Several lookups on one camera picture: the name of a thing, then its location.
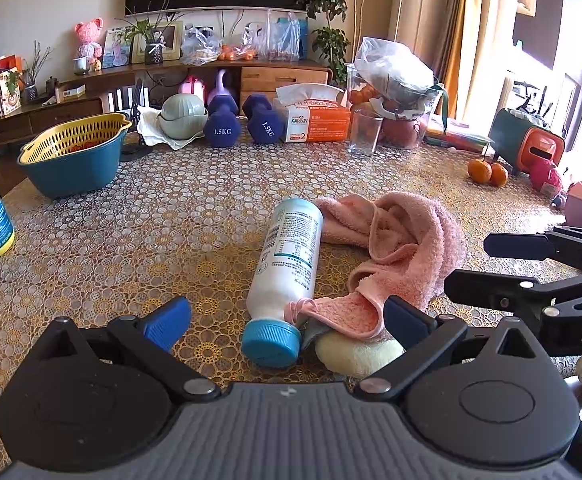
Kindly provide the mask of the pink toy figure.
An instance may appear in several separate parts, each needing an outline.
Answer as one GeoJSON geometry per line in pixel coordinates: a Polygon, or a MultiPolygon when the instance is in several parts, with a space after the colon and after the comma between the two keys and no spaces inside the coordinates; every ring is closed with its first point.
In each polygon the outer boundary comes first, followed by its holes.
{"type": "Polygon", "coordinates": [[[562,209],[565,203],[562,178],[556,164],[549,159],[538,159],[530,165],[530,183],[536,192],[550,200],[550,205],[562,209]]]}

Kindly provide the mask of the pale green ceramic bowl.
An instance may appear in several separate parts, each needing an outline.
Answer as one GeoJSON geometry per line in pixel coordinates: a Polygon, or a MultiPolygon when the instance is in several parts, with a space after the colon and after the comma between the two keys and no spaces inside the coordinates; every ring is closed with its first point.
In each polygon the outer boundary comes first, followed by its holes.
{"type": "Polygon", "coordinates": [[[162,131],[174,140],[189,140],[203,132],[208,111],[194,94],[178,93],[168,98],[157,116],[162,131]]]}

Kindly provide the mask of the wooden picture frame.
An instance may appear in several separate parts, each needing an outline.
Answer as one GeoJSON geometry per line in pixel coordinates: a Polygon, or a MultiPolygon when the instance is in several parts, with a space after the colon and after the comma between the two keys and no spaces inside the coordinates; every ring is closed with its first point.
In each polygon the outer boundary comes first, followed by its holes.
{"type": "MultiPolygon", "coordinates": [[[[170,24],[161,22],[157,35],[162,38],[162,60],[164,62],[178,61],[180,59],[183,32],[183,21],[174,21],[170,24]]],[[[144,50],[146,50],[146,38],[141,35],[135,36],[134,40],[132,40],[132,64],[141,64],[144,62],[144,50]]]]}

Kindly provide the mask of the orange tangerine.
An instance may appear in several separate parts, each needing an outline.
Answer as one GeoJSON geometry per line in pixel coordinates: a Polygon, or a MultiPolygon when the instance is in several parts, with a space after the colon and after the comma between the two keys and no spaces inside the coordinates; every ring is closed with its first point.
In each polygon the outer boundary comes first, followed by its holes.
{"type": "Polygon", "coordinates": [[[499,162],[493,162],[490,165],[490,179],[489,184],[491,186],[496,186],[496,188],[501,188],[506,185],[509,180],[509,173],[505,166],[502,166],[499,162]]]}
{"type": "Polygon", "coordinates": [[[468,175],[477,184],[489,183],[492,178],[492,165],[486,159],[472,159],[468,163],[468,175]]]}

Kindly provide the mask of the pink fluffy towel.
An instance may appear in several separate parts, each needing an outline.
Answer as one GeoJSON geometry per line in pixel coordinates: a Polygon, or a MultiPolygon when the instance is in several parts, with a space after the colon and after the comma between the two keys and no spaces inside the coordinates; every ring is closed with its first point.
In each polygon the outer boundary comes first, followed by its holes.
{"type": "Polygon", "coordinates": [[[466,258],[460,224],[439,202],[422,195],[389,192],[372,202],[350,194],[320,198],[316,205],[323,214],[322,239],[367,249],[369,259],[349,275],[346,296],[290,301],[286,322],[308,316],[352,339],[381,340],[387,336],[388,297],[423,310],[466,258]]]}

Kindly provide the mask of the pink plush bear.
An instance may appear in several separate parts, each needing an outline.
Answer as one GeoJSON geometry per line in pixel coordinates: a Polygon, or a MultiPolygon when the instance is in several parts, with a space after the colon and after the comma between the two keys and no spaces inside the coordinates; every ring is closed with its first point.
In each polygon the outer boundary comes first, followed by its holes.
{"type": "Polygon", "coordinates": [[[102,46],[99,39],[103,32],[103,25],[103,18],[93,18],[89,22],[79,22],[74,26],[79,42],[76,58],[84,58],[85,68],[90,72],[97,72],[102,68],[102,46]]]}

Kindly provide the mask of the pink bottle on floor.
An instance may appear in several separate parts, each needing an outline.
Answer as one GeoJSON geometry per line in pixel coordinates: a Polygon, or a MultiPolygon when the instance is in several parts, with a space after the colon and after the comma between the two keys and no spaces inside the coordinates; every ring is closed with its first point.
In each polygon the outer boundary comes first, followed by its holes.
{"type": "Polygon", "coordinates": [[[180,94],[192,94],[199,98],[203,104],[206,103],[206,88],[204,81],[197,76],[187,76],[186,79],[180,84],[178,92],[180,94]]]}

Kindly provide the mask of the left orange tangerine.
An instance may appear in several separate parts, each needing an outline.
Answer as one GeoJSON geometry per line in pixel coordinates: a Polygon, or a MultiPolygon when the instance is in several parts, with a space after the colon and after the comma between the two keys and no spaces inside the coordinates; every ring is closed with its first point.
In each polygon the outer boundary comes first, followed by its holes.
{"type": "Polygon", "coordinates": [[[492,165],[486,159],[472,159],[468,163],[468,175],[477,184],[489,183],[492,178],[492,165]]]}

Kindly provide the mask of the white bottle blue cap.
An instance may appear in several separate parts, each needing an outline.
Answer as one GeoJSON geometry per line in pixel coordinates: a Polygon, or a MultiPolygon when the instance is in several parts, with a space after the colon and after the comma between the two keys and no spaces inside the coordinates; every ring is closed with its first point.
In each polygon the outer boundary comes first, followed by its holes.
{"type": "Polygon", "coordinates": [[[285,200],[272,213],[242,335],[242,353],[260,367],[285,368],[297,361],[302,334],[290,305],[314,296],[322,225],[318,207],[301,198],[285,200]]]}

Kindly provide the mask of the clear plastic bags on cabinet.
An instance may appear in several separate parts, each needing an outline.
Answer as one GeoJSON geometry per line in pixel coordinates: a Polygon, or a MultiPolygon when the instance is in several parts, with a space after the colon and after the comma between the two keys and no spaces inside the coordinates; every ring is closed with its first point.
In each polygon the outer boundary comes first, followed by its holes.
{"type": "Polygon", "coordinates": [[[242,32],[236,26],[221,36],[210,26],[184,26],[180,61],[201,66],[216,61],[297,62],[304,58],[305,20],[293,12],[277,16],[268,10],[262,22],[248,22],[242,32]]]}

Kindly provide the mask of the small potted plant black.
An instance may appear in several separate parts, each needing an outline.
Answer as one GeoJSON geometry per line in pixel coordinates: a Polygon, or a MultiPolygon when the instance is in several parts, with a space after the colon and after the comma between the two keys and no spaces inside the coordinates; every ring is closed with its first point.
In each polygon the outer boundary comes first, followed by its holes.
{"type": "Polygon", "coordinates": [[[165,32],[182,17],[170,10],[170,0],[163,0],[161,7],[152,12],[148,8],[143,12],[137,12],[126,6],[126,16],[120,20],[125,23],[124,38],[134,42],[137,38],[144,41],[144,62],[146,64],[160,64],[164,61],[164,49],[166,47],[165,32]]]}

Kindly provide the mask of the cream round sponge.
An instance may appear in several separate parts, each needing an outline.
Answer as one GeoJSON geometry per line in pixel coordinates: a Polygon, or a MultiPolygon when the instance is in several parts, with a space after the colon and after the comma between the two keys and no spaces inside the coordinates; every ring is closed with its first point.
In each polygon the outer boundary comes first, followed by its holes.
{"type": "Polygon", "coordinates": [[[315,352],[330,372],[364,379],[402,356],[405,349],[395,339],[363,342],[330,332],[317,339],[315,352]]]}

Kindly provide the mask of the orange white tissue box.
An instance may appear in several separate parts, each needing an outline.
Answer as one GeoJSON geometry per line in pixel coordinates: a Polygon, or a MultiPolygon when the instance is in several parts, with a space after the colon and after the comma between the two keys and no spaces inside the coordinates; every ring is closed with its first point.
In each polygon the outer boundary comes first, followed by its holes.
{"type": "Polygon", "coordinates": [[[284,143],[341,142],[347,139],[350,111],[343,91],[330,84],[289,84],[277,88],[274,109],[285,125],[284,143]]]}

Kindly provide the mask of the potted green tree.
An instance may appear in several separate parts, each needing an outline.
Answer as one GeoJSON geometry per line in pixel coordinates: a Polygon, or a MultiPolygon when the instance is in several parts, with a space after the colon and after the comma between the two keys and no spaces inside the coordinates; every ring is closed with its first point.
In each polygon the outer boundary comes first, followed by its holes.
{"type": "Polygon", "coordinates": [[[364,6],[367,0],[297,0],[300,10],[311,20],[324,24],[312,32],[312,50],[325,62],[331,82],[343,87],[347,64],[361,43],[364,6]]]}

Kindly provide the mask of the wooden tv cabinet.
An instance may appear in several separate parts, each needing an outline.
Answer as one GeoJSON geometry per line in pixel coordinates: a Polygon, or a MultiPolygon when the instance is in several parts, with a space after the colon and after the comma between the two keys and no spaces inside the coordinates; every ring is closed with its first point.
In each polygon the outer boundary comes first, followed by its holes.
{"type": "Polygon", "coordinates": [[[33,139],[62,122],[131,107],[137,102],[136,84],[144,87],[145,99],[152,91],[169,96],[190,76],[198,77],[207,90],[212,90],[218,70],[226,72],[225,87],[238,103],[243,103],[252,93],[272,98],[277,88],[298,82],[325,84],[332,76],[332,70],[314,61],[216,61],[201,66],[172,61],[107,68],[61,82],[56,87],[54,104],[26,105],[0,117],[0,146],[33,139]]]}

